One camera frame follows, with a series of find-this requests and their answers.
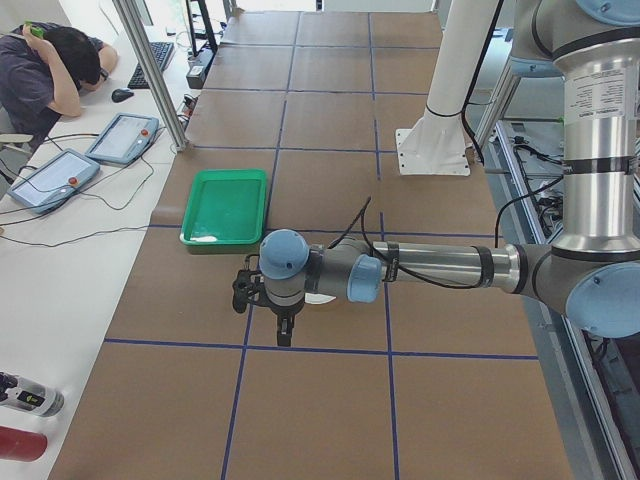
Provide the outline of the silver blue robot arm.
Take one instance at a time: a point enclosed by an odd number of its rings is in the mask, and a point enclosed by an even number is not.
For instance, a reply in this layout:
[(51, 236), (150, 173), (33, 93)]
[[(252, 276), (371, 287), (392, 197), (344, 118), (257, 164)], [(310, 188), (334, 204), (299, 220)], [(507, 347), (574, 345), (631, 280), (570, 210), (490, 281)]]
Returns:
[(487, 248), (371, 242), (343, 235), (310, 245), (277, 230), (258, 266), (234, 281), (233, 306), (267, 307), (291, 342), (307, 294), (370, 303), (385, 282), (495, 287), (536, 299), (595, 335), (639, 330), (639, 240), (633, 230), (639, 81), (635, 1), (520, 1), (512, 60), (564, 83), (563, 229), (549, 245)]

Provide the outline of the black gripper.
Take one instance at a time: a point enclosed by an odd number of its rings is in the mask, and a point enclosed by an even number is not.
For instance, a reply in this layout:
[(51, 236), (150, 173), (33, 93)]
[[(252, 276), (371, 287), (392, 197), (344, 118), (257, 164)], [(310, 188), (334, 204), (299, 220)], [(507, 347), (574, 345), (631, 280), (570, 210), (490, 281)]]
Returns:
[(305, 306), (305, 293), (298, 291), (289, 296), (277, 295), (267, 290), (265, 293), (266, 306), (277, 317), (276, 340), (280, 347), (290, 347), (293, 334), (293, 316), (297, 315)]

